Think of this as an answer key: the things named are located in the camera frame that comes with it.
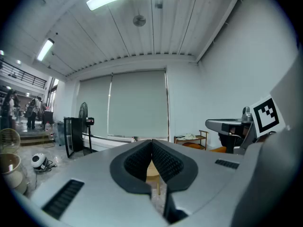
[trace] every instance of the vent slot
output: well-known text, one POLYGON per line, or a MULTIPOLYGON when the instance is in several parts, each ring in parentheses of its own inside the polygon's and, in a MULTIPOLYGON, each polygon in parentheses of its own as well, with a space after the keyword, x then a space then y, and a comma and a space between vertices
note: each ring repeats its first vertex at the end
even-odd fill
POLYGON ((59 219, 83 185, 83 182, 70 180, 42 209, 50 216, 59 219))
POLYGON ((225 161, 225 160, 222 160, 222 159, 217 159, 215 163, 218 164, 218 165, 222 165, 222 166, 225 166, 225 167, 232 168, 232 169, 237 169, 238 166, 239 166, 239 163, 235 163, 235 162, 231 162, 231 161, 225 161))

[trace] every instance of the balcony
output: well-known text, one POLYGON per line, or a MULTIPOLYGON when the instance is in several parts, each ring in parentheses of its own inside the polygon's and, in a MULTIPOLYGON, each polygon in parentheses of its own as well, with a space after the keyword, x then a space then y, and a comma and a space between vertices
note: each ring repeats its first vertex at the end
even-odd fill
POLYGON ((5 62, 5 61, 0 61, 0 74, 3 73, 7 76, 10 76, 14 79, 19 79, 23 82, 26 82, 27 84, 39 87, 44 89, 46 81, 36 77, 32 74, 29 74, 23 70, 20 70, 19 68, 5 62))

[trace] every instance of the stool leg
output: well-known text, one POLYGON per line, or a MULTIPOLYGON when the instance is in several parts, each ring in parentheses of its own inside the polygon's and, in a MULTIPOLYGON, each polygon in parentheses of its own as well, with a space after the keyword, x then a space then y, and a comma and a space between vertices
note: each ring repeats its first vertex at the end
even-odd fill
POLYGON ((160 195, 160 176, 158 177, 158 180, 157 180, 157 193, 158 195, 160 195))

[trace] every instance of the gray concrete floor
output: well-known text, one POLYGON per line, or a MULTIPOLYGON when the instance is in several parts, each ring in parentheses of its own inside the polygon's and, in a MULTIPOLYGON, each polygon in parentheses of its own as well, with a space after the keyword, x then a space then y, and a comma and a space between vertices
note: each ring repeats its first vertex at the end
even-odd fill
MULTIPOLYGON (((22 169, 27 179, 27 191, 25 192, 25 196, 27 197, 30 197, 47 179, 67 168, 70 163, 75 162, 77 159, 84 156, 83 151, 79 151, 75 152, 70 158, 67 158, 65 146, 59 146, 54 143, 37 146, 23 146, 18 149, 17 154, 21 157, 22 169), (47 159, 51 160, 57 167, 52 168, 50 172, 36 173, 31 166, 31 159, 36 153, 45 154, 47 159)), ((158 195, 157 184, 155 182, 148 182, 148 184, 152 187, 151 202, 156 210, 162 214, 164 211, 167 186, 161 179, 161 194, 158 195)))

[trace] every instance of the window blind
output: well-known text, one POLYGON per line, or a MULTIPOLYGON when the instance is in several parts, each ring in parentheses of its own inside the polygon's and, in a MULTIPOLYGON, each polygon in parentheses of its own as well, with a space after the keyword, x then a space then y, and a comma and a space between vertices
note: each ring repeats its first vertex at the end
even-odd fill
POLYGON ((114 75, 108 117, 108 134, 167 137, 165 72, 143 71, 114 75))
POLYGON ((96 78, 80 83, 77 97, 76 117, 80 106, 86 102, 88 117, 95 118, 95 124, 91 126, 91 134, 107 137, 107 106, 111 76, 96 78))

